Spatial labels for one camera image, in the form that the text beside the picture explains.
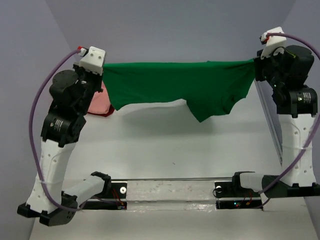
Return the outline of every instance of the green fabric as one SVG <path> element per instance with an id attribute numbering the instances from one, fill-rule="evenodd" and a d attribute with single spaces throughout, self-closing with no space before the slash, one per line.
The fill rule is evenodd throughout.
<path id="1" fill-rule="evenodd" d="M 110 103 L 168 103 L 184 99 L 195 118 L 227 115 L 248 94 L 255 78 L 253 59 L 195 63 L 107 63 L 103 82 Z"/>

